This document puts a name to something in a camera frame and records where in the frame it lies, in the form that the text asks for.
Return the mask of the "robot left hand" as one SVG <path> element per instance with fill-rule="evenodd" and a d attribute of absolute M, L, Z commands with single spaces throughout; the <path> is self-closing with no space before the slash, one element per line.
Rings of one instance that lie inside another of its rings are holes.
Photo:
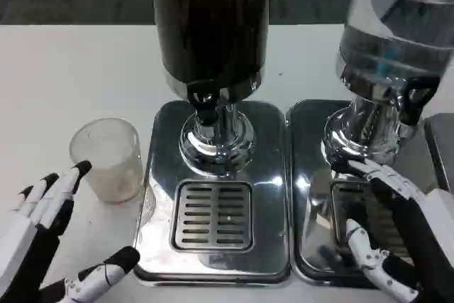
<path fill-rule="evenodd" d="M 72 218 L 79 183 L 91 169 L 83 160 L 63 175 L 50 173 L 20 191 L 1 218 L 2 302 L 95 302 L 138 264 L 138 250 L 125 246 L 74 278 L 42 286 Z"/>

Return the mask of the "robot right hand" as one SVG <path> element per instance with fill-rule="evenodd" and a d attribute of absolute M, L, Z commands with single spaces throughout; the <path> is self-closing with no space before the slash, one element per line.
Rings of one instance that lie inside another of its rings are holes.
<path fill-rule="evenodd" d="M 367 215 L 351 206 L 345 237 L 365 277 L 396 302 L 453 301 L 453 194 L 422 192 L 388 165 L 367 158 L 339 160 L 332 170 L 366 181 L 391 219 L 412 262 L 381 247 L 369 232 Z"/>

